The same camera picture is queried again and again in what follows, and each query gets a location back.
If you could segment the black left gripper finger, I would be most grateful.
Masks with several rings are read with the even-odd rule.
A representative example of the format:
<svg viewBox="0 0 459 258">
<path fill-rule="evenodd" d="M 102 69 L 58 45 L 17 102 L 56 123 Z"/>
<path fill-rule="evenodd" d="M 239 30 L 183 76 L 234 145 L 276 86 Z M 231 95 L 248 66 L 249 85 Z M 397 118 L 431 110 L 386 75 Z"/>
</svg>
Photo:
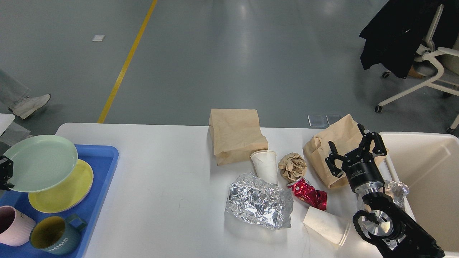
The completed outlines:
<svg viewBox="0 0 459 258">
<path fill-rule="evenodd" d="M 8 180 L 13 177 L 14 162 L 6 156 L 0 157 L 0 189 L 10 191 L 14 188 L 14 184 Z"/>
</svg>

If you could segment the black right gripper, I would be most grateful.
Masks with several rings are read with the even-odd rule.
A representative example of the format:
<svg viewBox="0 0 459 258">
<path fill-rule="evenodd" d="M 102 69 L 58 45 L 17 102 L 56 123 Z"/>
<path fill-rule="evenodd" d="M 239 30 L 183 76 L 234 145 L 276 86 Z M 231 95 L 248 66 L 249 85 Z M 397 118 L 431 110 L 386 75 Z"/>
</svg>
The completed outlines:
<svg viewBox="0 0 459 258">
<path fill-rule="evenodd" d="M 357 150 L 342 156 L 338 153 L 334 142 L 328 142 L 331 153 L 325 162 L 336 178 L 341 178 L 343 173 L 349 181 L 352 192 L 362 193 L 364 188 L 379 189 L 384 186 L 384 179 L 378 170 L 374 157 L 388 154 L 382 137 L 377 132 L 370 132 L 362 124 L 357 124 L 362 134 L 362 140 Z M 336 166 L 336 160 L 342 161 L 342 169 Z"/>
</svg>

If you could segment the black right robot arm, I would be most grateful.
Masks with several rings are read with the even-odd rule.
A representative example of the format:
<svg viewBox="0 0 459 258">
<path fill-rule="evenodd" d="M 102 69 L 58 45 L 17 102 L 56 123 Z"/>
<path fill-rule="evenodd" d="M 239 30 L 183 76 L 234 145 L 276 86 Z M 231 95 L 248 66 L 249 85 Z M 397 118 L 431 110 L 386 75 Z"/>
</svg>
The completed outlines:
<svg viewBox="0 0 459 258">
<path fill-rule="evenodd" d="M 359 146 L 342 156 L 330 141 L 331 153 L 325 159 L 332 175 L 345 174 L 352 192 L 369 206 L 369 211 L 354 214 L 356 232 L 384 258 L 443 258 L 445 252 L 436 240 L 385 193 L 385 181 L 375 162 L 376 157 L 387 155 L 382 137 L 357 126 L 362 134 Z"/>
</svg>

